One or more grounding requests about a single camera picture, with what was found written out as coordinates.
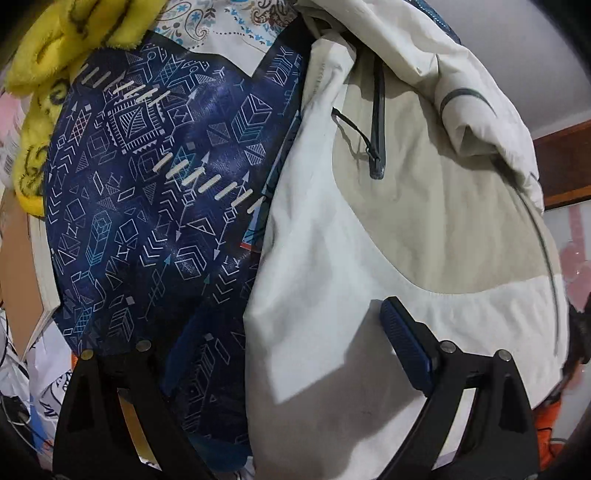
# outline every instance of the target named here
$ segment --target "cardboard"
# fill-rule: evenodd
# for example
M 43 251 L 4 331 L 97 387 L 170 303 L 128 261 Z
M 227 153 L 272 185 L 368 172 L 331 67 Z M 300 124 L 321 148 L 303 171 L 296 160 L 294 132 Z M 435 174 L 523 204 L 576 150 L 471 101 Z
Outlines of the cardboard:
M 6 191 L 0 204 L 0 235 L 0 288 L 14 348 L 22 360 L 44 309 L 29 221 L 14 192 Z

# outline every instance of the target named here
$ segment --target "wall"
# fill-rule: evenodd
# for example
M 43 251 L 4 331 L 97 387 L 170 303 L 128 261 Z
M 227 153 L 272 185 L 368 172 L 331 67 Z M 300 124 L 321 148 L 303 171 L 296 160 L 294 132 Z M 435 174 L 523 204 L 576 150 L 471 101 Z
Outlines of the wall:
M 427 0 L 490 71 L 532 137 L 591 119 L 591 80 L 530 0 Z

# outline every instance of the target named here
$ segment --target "yellow towel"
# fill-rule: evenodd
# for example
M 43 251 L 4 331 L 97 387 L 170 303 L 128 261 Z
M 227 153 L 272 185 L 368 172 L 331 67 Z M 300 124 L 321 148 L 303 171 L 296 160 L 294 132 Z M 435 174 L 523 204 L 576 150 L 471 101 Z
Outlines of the yellow towel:
M 70 83 L 100 47 L 135 48 L 165 0 L 58 0 L 26 33 L 5 87 L 33 94 L 12 178 L 22 207 L 43 216 L 43 164 Z

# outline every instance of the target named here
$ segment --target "metal rivet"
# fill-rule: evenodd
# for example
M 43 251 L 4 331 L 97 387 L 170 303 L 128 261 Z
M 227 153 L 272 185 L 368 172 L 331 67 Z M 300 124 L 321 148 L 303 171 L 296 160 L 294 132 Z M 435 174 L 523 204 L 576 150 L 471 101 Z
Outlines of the metal rivet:
M 511 360 L 511 354 L 507 350 L 499 350 L 499 357 L 501 360 L 508 362 Z
M 453 353 L 456 351 L 456 344 L 453 342 L 450 342 L 449 340 L 444 340 L 441 342 L 441 349 L 445 353 Z
M 147 352 L 152 348 L 152 342 L 149 340 L 140 340 L 137 345 L 135 345 L 135 349 L 138 352 Z
M 91 349 L 84 350 L 80 354 L 80 358 L 82 358 L 82 360 L 90 360 L 94 354 L 95 353 Z

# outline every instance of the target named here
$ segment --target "pink object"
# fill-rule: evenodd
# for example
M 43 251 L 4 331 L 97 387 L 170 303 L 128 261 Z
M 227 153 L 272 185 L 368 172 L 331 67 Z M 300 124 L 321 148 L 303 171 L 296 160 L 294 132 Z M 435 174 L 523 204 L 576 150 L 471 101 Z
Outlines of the pink object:
M 583 218 L 579 205 L 569 207 L 569 224 L 572 242 L 560 251 L 560 265 L 566 280 L 566 294 L 579 312 L 584 311 L 591 293 L 591 262 L 585 254 Z
M 6 135 L 11 129 L 14 117 L 19 111 L 21 99 L 13 97 L 10 93 L 0 96 L 0 141 L 4 144 Z

